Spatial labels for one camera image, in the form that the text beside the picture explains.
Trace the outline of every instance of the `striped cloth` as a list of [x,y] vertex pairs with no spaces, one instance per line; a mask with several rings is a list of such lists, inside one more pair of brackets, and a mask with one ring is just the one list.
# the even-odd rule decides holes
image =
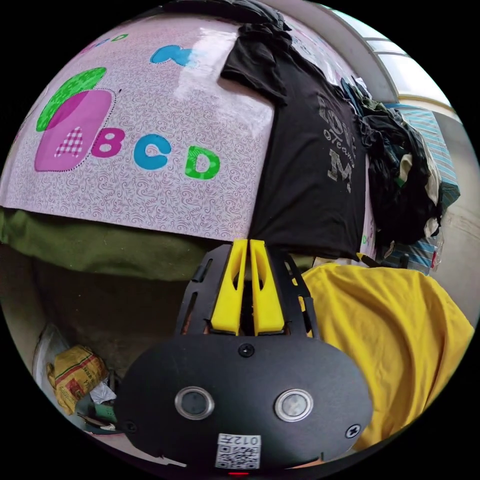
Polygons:
[[[385,106],[388,109],[396,109],[401,112],[404,119],[423,136],[440,171],[443,189],[443,211],[445,211],[460,197],[460,188],[454,164],[445,145],[437,119],[431,111],[423,108],[391,103]],[[384,255],[388,251],[388,247],[380,248],[376,261],[388,267],[398,268],[400,258],[404,254],[408,254],[408,268],[429,275],[435,252],[439,248],[440,237],[438,235],[432,238],[422,238],[413,245],[397,243],[392,253],[385,259]]]
[[386,267],[399,268],[400,258],[404,254],[408,254],[408,268],[429,275],[435,252],[438,249],[439,239],[440,236],[422,238],[422,240],[417,241],[413,245],[397,243],[392,253],[385,259],[383,256],[387,252],[388,247],[383,247],[380,249],[381,251],[378,252],[376,261]]

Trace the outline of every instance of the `yellow cloth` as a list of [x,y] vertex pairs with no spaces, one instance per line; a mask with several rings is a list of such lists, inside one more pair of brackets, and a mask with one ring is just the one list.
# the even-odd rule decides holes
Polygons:
[[474,329],[447,292],[414,270],[327,263],[303,274],[320,335],[363,371],[373,401],[363,450],[415,420],[447,384]]

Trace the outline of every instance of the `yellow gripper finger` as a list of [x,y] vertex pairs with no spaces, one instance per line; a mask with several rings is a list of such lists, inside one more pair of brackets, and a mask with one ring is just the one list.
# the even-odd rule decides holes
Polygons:
[[211,317],[211,327],[216,331],[239,334],[248,246],[248,240],[233,241]]
[[264,241],[250,240],[250,257],[255,335],[280,332],[285,321]]

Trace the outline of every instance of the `qr code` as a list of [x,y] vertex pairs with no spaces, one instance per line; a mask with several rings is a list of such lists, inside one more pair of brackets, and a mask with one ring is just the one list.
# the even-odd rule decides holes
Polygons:
[[252,470],[260,468],[259,446],[219,445],[216,465],[219,469]]

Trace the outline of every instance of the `yellow bag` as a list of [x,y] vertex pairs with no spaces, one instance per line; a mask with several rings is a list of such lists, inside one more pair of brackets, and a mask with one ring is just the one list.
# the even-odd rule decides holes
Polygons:
[[46,372],[58,404],[67,415],[72,415],[77,402],[108,375],[103,360],[81,345],[59,353],[54,365],[46,366]]

